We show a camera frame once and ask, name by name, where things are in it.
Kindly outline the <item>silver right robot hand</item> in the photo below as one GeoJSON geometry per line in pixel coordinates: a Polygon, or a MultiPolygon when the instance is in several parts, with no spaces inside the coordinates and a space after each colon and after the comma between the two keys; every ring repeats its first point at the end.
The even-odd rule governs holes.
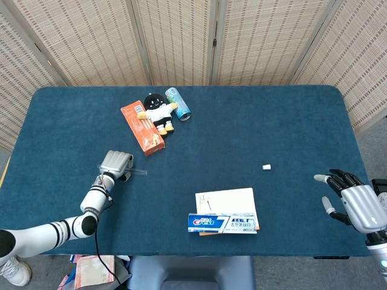
{"type": "Polygon", "coordinates": [[[346,213],[339,213],[328,197],[322,197],[325,212],[331,218],[353,226],[362,234],[386,229],[386,211],[370,185],[364,184],[356,175],[331,169],[329,175],[314,175],[314,180],[329,185],[344,206],[346,213]]]}

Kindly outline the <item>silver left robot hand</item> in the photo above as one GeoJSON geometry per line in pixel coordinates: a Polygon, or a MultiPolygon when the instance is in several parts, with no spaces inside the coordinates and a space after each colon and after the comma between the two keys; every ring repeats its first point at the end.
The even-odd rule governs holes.
{"type": "Polygon", "coordinates": [[[126,182],[131,177],[134,157],[130,153],[109,150],[99,165],[99,172],[109,175],[113,180],[126,182]]]}

